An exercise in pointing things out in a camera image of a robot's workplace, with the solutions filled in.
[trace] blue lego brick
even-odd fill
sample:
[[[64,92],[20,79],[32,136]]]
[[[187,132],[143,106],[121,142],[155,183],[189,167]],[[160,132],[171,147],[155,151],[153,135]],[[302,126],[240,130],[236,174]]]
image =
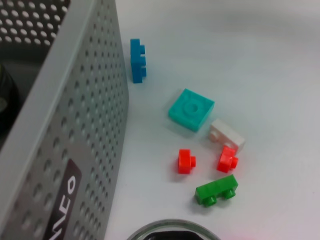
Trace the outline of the blue lego brick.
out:
[[[141,56],[146,53],[145,46],[140,45],[139,39],[130,40],[131,70],[133,83],[142,83],[147,76],[146,57]]]
[[[169,117],[196,132],[214,108],[215,102],[185,89],[169,110]]]

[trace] gray metal box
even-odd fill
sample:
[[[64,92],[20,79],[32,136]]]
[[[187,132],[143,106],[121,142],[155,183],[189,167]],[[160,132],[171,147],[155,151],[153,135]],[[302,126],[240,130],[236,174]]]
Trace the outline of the gray metal box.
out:
[[[0,239],[103,239],[128,111],[115,1],[0,0],[0,61],[26,99],[0,152]]]

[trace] lego brick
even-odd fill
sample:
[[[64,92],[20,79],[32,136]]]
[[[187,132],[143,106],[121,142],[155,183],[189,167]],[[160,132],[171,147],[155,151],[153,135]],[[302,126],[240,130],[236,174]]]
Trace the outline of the lego brick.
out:
[[[180,149],[178,157],[178,173],[190,174],[191,169],[196,166],[196,157],[191,156],[190,149]]]
[[[133,83],[142,83],[143,78],[147,76],[146,57],[141,56],[146,54],[145,46],[140,45],[140,39],[130,40],[130,56],[131,70]]]
[[[235,169],[238,163],[238,158],[235,157],[235,155],[235,149],[224,146],[216,169],[224,173],[228,173],[231,169]]]
[[[235,152],[241,151],[246,143],[242,136],[220,119],[216,119],[210,126],[210,140],[235,149]]]
[[[236,195],[237,180],[233,175],[212,181],[195,189],[195,199],[206,208],[217,203],[217,198],[230,199]]]
[[[196,132],[214,108],[215,102],[185,89],[169,110],[169,117]]]

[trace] red lego brick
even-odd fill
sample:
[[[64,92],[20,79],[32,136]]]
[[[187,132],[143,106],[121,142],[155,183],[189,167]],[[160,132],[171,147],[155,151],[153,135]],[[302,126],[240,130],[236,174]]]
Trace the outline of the red lego brick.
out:
[[[224,173],[227,173],[231,169],[235,169],[238,163],[238,158],[235,157],[235,155],[235,149],[224,146],[216,169]]]
[[[196,157],[191,156],[190,149],[180,149],[178,158],[178,173],[190,174],[191,169],[196,166]]]

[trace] white lego brick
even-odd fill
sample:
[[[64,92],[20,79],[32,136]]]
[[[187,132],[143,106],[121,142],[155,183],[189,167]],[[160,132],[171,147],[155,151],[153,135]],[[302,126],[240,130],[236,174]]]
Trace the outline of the white lego brick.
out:
[[[210,126],[210,140],[235,149],[237,152],[244,147],[246,140],[222,120],[216,119]]]

